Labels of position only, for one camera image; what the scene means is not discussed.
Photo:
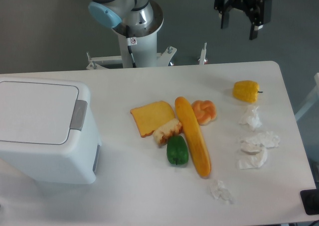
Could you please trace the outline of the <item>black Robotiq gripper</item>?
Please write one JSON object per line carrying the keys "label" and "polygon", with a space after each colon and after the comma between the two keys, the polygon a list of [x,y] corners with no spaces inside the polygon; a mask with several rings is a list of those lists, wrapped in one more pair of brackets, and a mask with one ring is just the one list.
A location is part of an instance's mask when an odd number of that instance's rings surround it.
{"label": "black Robotiq gripper", "polygon": [[251,21],[250,40],[256,39],[258,31],[271,21],[272,0],[215,0],[214,9],[221,18],[221,29],[228,27],[229,12],[232,8],[248,12]]}

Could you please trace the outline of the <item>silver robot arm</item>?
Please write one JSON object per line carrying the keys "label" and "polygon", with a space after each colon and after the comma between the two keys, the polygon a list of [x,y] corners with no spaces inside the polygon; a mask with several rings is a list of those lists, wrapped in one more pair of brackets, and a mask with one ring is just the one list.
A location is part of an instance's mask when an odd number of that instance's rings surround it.
{"label": "silver robot arm", "polygon": [[[156,14],[151,0],[92,0],[88,9],[97,22],[125,37],[147,36],[163,22],[162,13]],[[272,0],[215,0],[214,9],[219,13],[222,29],[228,27],[230,10],[244,12],[251,22],[249,38],[253,40],[271,20]]]}

